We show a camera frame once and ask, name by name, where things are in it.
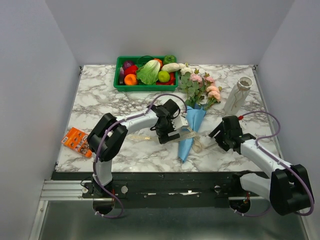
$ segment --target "green basket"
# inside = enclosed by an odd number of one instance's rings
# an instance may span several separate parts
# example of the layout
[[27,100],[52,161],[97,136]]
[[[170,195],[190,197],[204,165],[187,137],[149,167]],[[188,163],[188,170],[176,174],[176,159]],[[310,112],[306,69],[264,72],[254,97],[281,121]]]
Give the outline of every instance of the green basket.
[[138,67],[141,67],[142,65],[146,64],[148,61],[152,59],[160,59],[164,60],[165,56],[119,56],[116,61],[116,67],[115,67],[115,75],[114,75],[114,81],[113,86],[119,91],[119,92],[174,92],[176,87],[178,87],[178,72],[175,72],[175,83],[174,85],[118,85],[118,78],[119,78],[119,72],[120,68],[124,64],[125,61],[133,61]]

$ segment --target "white marble table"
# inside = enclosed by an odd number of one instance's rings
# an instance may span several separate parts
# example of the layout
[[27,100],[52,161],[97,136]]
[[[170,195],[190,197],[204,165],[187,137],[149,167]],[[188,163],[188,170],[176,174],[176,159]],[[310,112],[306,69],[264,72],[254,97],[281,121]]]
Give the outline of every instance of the white marble table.
[[[253,87],[239,115],[255,110],[263,110],[263,103],[254,78],[253,71],[247,65],[192,65],[202,69],[216,79],[221,86],[221,104],[215,104],[207,112],[200,127],[200,140],[205,145],[214,141],[208,134],[225,116],[223,106],[226,99],[240,77],[253,80]],[[78,128],[90,133],[105,113],[114,116],[127,115],[144,109],[159,92],[118,92],[113,87],[115,65],[85,65],[77,89],[68,129]],[[186,98],[179,88],[175,94]],[[164,96],[156,102],[163,104],[170,96]],[[264,114],[252,114],[241,121],[244,133],[264,136],[271,133],[269,122]],[[143,129],[136,133],[142,136],[155,136],[154,131]],[[261,143],[270,151],[278,154],[273,139],[262,140]],[[93,158],[85,158],[78,153],[61,146],[57,160],[58,172],[92,172]],[[225,152],[217,144],[195,153],[192,149],[185,163],[178,158],[178,143],[159,144],[153,141],[130,139],[127,137],[119,154],[113,159],[113,172],[222,172],[222,171],[260,171],[246,157],[232,150]]]

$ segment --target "flower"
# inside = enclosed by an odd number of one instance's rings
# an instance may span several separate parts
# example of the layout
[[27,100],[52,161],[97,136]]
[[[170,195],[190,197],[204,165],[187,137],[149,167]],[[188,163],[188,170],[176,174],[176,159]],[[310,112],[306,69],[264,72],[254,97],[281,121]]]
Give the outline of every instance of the flower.
[[215,98],[218,102],[221,101],[220,93],[217,91],[210,91],[208,94],[208,98]]
[[216,86],[212,86],[212,85],[208,86],[206,88],[206,91],[207,92],[216,91],[216,92],[220,93],[219,88],[217,88]]
[[216,80],[214,80],[214,78],[212,76],[207,76],[204,78],[206,81],[212,83],[212,84],[215,84],[216,83]]
[[202,77],[200,77],[198,74],[192,73],[190,75],[190,80],[191,81],[197,81],[198,83],[202,83]]

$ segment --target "blue wrapping paper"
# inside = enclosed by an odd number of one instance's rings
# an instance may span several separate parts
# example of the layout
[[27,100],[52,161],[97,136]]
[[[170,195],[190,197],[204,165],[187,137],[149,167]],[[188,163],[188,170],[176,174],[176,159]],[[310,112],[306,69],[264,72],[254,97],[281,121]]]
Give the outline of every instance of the blue wrapping paper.
[[[190,128],[193,131],[195,132],[199,131],[201,123],[205,118],[205,115],[206,115],[206,111],[204,110],[203,107],[200,108],[198,105],[196,105],[195,109],[193,109],[192,107],[187,106],[186,119],[189,123]],[[183,163],[187,160],[187,157],[189,155],[189,152],[193,143],[194,143],[193,138],[185,139],[179,142],[178,156],[179,158],[182,159]]]

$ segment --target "orange package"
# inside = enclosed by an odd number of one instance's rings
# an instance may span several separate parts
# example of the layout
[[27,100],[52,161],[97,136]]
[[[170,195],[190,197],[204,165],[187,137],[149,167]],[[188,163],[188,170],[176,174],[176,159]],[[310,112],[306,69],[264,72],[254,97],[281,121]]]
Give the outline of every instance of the orange package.
[[63,143],[66,147],[85,156],[86,158],[90,158],[92,156],[92,152],[89,150],[87,137],[88,137],[88,134],[73,127],[64,136],[61,143]]

